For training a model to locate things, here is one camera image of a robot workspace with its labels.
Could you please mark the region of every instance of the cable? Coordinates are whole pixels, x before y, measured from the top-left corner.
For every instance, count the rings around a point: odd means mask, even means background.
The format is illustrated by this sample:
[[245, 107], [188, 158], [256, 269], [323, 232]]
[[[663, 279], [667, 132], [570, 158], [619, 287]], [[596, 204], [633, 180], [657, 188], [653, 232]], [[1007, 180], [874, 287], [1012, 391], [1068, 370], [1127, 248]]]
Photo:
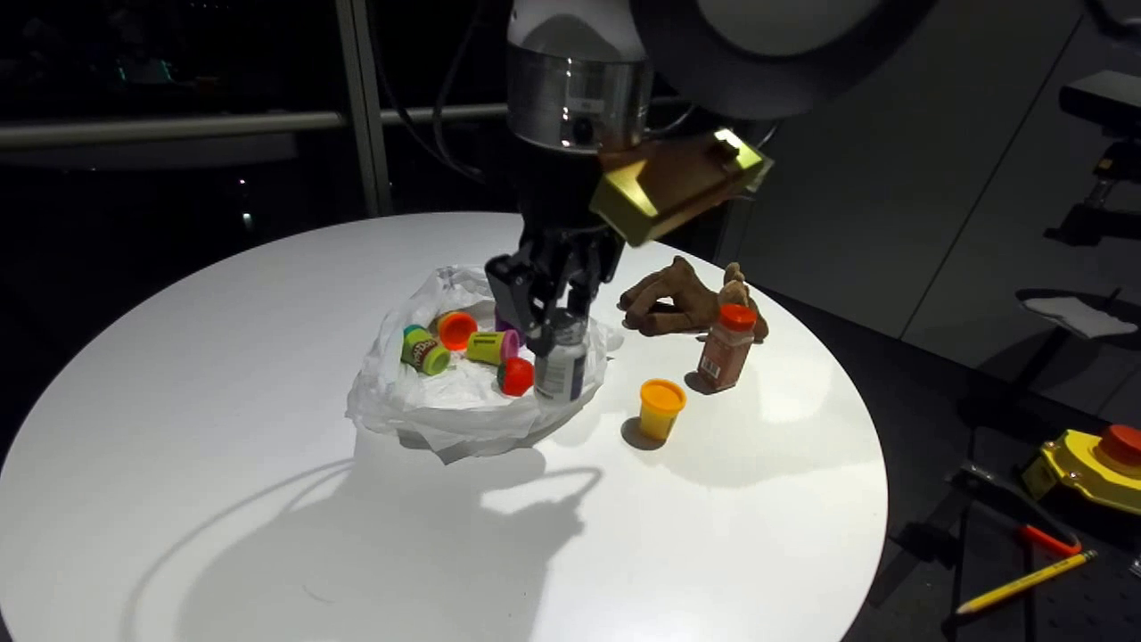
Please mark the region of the cable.
[[414, 118], [406, 115], [406, 107], [398, 105], [398, 97], [396, 97], [396, 89], [393, 89], [393, 77], [389, 77], [389, 69], [385, 69], [385, 42], [380, 42], [380, 39], [379, 39], [379, 45], [373, 45], [373, 58], [379, 58], [379, 87], [380, 87], [380, 92], [385, 92], [385, 105], [393, 105], [393, 111], [396, 111], [398, 124], [406, 127], [406, 134], [408, 134], [430, 159], [437, 159], [442, 168], [448, 168], [444, 158], [437, 158], [437, 150], [421, 134], [417, 121], [414, 121]]
[[467, 20], [467, 27], [463, 27], [463, 39], [459, 39], [459, 45], [457, 45], [457, 55], [452, 55], [452, 64], [448, 64], [448, 70], [442, 74], [437, 92], [433, 92], [433, 105], [430, 105], [430, 139], [433, 139], [433, 152], [442, 158], [444, 168], [452, 168], [457, 175], [467, 175], [470, 183], [486, 183], [486, 175], [480, 175], [478, 168], [470, 168], [470, 165], [459, 165], [459, 159], [452, 158], [452, 150], [448, 150], [448, 144], [444, 144], [444, 132], [442, 132], [442, 105], [444, 105], [448, 92], [452, 92], [457, 70], [459, 70], [467, 51], [470, 51], [470, 39], [475, 39], [486, 12], [488, 12], [488, 0], [475, 0], [470, 20]]
[[754, 150], [774, 152], [774, 139], [780, 134], [784, 121], [765, 121], [764, 132], [754, 134]]
[[645, 127], [645, 134], [660, 139], [660, 134], [670, 134], [678, 132], [698, 107], [689, 105], [675, 121], [660, 124], [660, 127]]

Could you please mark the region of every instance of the dark floor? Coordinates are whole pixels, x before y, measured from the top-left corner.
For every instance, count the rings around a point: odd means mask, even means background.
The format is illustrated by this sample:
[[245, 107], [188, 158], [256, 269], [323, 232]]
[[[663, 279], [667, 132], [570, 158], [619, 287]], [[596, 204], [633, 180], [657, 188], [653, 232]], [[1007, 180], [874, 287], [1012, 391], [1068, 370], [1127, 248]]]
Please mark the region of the dark floor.
[[[54, 370], [105, 322], [129, 311], [134, 301], [150, 297], [160, 279], [174, 279], [179, 269], [153, 269], [140, 260], [105, 260], [95, 254], [90, 234], [66, 234], [70, 260], [47, 272], [11, 269], [0, 273], [0, 440], [18, 432], [23, 410], [35, 403], [39, 388]], [[80, 279], [80, 289], [64, 289], [54, 283]], [[23, 301], [39, 287], [76, 291], [59, 311], [48, 301]], [[1136, 537], [1120, 537], [1136, 530], [1110, 516], [1110, 529], [1088, 520], [1081, 530], [1088, 546], [1102, 548], [1102, 559], [1072, 578], [1062, 578], [1033, 596], [1012, 599], [982, 616], [948, 623], [948, 615], [967, 596], [1024, 574], [1031, 562], [1043, 562], [1012, 537], [1016, 520], [994, 516], [979, 508], [942, 511], [950, 497], [946, 477], [967, 459], [994, 470], [997, 477], [1016, 477], [1016, 470], [1033, 457], [1033, 445], [1064, 426], [1098, 427], [1098, 420], [1047, 408], [1039, 398], [1016, 398], [1007, 410], [979, 415], [967, 398], [991, 398], [1000, 391], [979, 382], [974, 370], [910, 350], [896, 339], [862, 333], [840, 316], [821, 315], [804, 304], [784, 301], [848, 366], [862, 398], [880, 427], [887, 490], [892, 490], [892, 535], [905, 524], [927, 524], [942, 530], [935, 553], [946, 562], [913, 562], [902, 580], [884, 584], [862, 606], [848, 642], [1068, 642], [1068, 638], [1136, 638], [1141, 616], [1141, 578], [1127, 562], [1141, 553]], [[905, 567], [917, 559], [902, 546], [887, 541], [884, 567]]]

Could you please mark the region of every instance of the red object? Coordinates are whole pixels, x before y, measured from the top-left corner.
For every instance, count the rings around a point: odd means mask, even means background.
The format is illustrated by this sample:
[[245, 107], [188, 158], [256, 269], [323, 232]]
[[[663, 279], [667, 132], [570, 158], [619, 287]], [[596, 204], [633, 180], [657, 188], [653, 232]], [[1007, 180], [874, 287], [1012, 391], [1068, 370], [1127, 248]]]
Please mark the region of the red object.
[[1038, 524], [1024, 524], [1024, 537], [1026, 537], [1031, 546], [1038, 546], [1038, 548], [1055, 553], [1055, 556], [1075, 556], [1075, 553], [1081, 553], [1081, 541], [1062, 541], [1062, 537], [1039, 530]]
[[501, 397], [525, 397], [535, 385], [535, 366], [531, 361], [508, 355], [499, 366], [499, 391]]
[[754, 311], [746, 306], [746, 304], [722, 304], [715, 311], [720, 326], [730, 328], [730, 333], [751, 333], [754, 328]]
[[467, 350], [467, 339], [478, 333], [478, 322], [463, 311], [448, 311], [448, 315], [433, 316], [430, 328], [444, 350], [459, 354], [459, 350]]
[[698, 361], [698, 378], [704, 391], [720, 391], [738, 385], [740, 366], [749, 361], [751, 350], [751, 333], [754, 333], [754, 311], [740, 306], [740, 304], [722, 304], [715, 306], [715, 322], [704, 334], [704, 350]]
[[1110, 426], [1110, 432], [1102, 436], [1098, 451], [1115, 465], [1141, 468], [1141, 427]]

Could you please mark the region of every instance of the table surface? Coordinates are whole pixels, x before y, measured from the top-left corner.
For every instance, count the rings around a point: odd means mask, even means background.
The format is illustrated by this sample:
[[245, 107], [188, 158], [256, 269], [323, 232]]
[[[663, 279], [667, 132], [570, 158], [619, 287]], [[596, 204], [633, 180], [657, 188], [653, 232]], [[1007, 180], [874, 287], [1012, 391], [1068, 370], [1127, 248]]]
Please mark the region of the table surface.
[[[531, 451], [437, 465], [355, 436], [346, 391], [430, 269], [508, 254], [512, 213], [335, 226], [219, 260], [91, 339], [0, 477], [0, 611], [18, 642], [821, 642], [884, 541], [874, 420], [822, 342], [768, 339], [660, 451], [625, 440], [641, 378], [696, 334], [626, 334], [598, 397]], [[626, 248], [596, 316], [678, 248]], [[711, 263], [690, 260], [715, 287]]]

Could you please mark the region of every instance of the yellow tool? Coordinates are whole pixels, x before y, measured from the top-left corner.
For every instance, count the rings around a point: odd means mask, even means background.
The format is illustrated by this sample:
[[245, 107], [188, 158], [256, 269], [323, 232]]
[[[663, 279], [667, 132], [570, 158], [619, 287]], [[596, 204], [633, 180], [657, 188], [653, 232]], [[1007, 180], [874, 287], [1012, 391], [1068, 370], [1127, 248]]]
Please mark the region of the yellow tool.
[[1038, 498], [1062, 484], [1091, 502], [1141, 515], [1141, 427], [1113, 426], [1105, 436], [1068, 427], [1039, 445], [1024, 484]]
[[591, 197], [591, 212], [604, 218], [625, 244], [641, 245], [722, 199], [754, 193], [768, 168], [774, 159], [730, 127], [647, 144], [633, 152], [602, 158], [604, 175]]
[[1004, 584], [994, 584], [991, 593], [967, 599], [967, 603], [956, 611], [956, 616], [982, 615], [982, 611], [991, 611], [994, 603], [1004, 603], [1004, 599], [1012, 599], [1012, 596], [1019, 596], [1019, 593], [1031, 593], [1033, 584], [1043, 584], [1043, 580], [1052, 580], [1052, 578], [1062, 578], [1062, 574], [1068, 574], [1072, 567], [1081, 567], [1081, 562], [1088, 562], [1088, 559], [1093, 559], [1093, 556], [1098, 556], [1098, 553], [1088, 548], [1088, 553], [1075, 553], [1075, 556], [1062, 556], [1062, 559], [1055, 559], [1055, 562], [1047, 562], [1047, 567], [1038, 567], [1038, 569], [1031, 569], [1031, 574], [1024, 574], [1024, 578], [1012, 578], [1012, 580], [1004, 580]]

